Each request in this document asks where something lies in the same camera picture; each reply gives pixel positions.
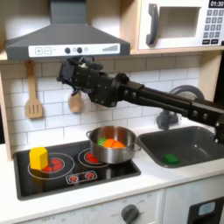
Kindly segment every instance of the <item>stovetop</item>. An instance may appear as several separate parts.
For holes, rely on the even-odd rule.
[[[42,171],[31,169],[29,150],[15,153],[18,199],[30,200],[140,175],[132,161],[104,164],[89,147],[89,141],[45,147],[49,165]]]

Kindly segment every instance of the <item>green vegetable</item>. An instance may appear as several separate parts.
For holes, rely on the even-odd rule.
[[[168,165],[177,165],[179,163],[179,159],[173,154],[167,154],[164,156],[164,162]]]
[[[106,137],[100,138],[99,141],[98,141],[98,145],[103,147],[103,145],[106,142],[106,140],[107,140]]]

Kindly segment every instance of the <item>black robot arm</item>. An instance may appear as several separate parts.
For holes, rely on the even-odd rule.
[[[88,94],[91,102],[113,108],[120,101],[156,107],[181,114],[191,121],[215,128],[214,141],[224,144],[224,108],[210,101],[188,100],[133,82],[125,73],[115,78],[100,72],[102,68],[83,60],[69,60],[62,65],[58,81]]]

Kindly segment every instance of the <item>gray sink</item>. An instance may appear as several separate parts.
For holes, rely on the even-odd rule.
[[[137,142],[159,165],[178,168],[224,158],[224,145],[201,127],[188,127],[143,134]]]

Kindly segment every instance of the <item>white countertop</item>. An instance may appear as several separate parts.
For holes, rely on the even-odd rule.
[[[199,126],[194,122],[182,122],[175,128],[193,125]],[[153,126],[134,131],[140,135],[158,129]],[[5,146],[0,145],[0,223],[28,221],[224,173],[224,159],[178,169],[166,169],[157,165],[141,150],[133,161],[141,171],[140,176],[20,201],[17,198],[13,162],[7,162]]]

